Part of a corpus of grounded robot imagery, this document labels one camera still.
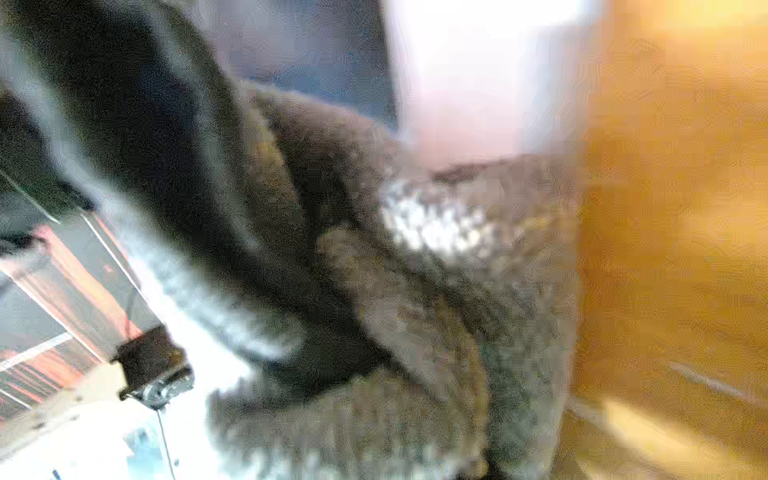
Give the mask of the grey microfibre cloth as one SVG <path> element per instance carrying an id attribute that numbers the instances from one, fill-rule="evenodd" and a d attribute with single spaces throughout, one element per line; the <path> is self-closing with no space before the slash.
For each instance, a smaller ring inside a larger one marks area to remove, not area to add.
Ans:
<path id="1" fill-rule="evenodd" d="M 231 80 L 164 1 L 5 1 L 34 198 L 85 200 L 195 373 L 197 479 L 546 479 L 580 309 L 577 160 L 433 172 L 383 124 Z"/>

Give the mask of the white drawing tablet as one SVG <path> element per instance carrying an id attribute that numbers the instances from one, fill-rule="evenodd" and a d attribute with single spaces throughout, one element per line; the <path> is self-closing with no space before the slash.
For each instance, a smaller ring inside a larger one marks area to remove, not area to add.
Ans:
<path id="1" fill-rule="evenodd" d="M 577 145 L 599 1 L 194 1 L 234 75 L 383 121 L 436 168 Z"/>

